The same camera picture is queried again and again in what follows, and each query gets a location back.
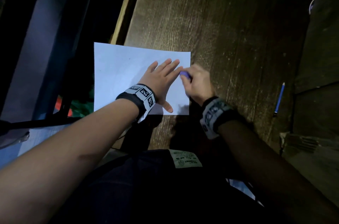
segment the right hand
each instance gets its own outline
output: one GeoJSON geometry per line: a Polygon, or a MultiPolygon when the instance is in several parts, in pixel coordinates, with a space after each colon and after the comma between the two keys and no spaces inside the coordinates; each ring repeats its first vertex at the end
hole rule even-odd
{"type": "Polygon", "coordinates": [[[183,69],[182,71],[187,71],[192,76],[191,82],[184,75],[180,75],[186,94],[200,106],[202,106],[207,99],[215,95],[210,81],[210,73],[207,70],[204,70],[198,64],[193,64],[191,67],[183,69]]]}

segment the clothing label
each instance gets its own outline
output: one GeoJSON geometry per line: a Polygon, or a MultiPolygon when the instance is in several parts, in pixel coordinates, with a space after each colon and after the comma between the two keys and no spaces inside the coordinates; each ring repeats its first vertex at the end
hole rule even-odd
{"type": "Polygon", "coordinates": [[[169,149],[176,169],[202,167],[197,156],[192,152],[169,149]]]}

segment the blue pencil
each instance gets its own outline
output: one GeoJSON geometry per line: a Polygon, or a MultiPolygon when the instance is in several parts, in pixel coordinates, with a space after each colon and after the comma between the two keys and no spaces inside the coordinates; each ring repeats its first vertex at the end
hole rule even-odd
{"type": "Polygon", "coordinates": [[[281,101],[282,93],[284,92],[284,88],[285,88],[285,82],[282,83],[282,87],[281,87],[281,90],[280,90],[280,95],[279,95],[279,98],[278,98],[277,106],[276,106],[276,109],[274,111],[273,117],[277,116],[278,109],[279,109],[279,104],[280,104],[280,101],[281,101]]]}

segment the desk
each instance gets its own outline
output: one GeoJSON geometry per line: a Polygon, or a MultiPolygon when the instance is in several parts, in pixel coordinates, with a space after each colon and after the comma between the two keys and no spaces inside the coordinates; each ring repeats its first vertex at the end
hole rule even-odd
{"type": "MultiPolygon", "coordinates": [[[[217,94],[253,122],[279,151],[290,130],[293,80],[311,0],[137,0],[125,46],[191,51],[210,71],[217,94]],[[273,118],[282,83],[285,91],[273,118]]],[[[175,116],[164,116],[149,149],[168,148],[175,116]]]]}

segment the purple marker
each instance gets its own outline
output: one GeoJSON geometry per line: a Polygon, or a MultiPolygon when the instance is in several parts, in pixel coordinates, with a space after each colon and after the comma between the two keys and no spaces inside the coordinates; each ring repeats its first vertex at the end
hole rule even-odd
{"type": "Polygon", "coordinates": [[[192,82],[192,76],[187,71],[180,71],[180,75],[184,75],[192,82]]]}

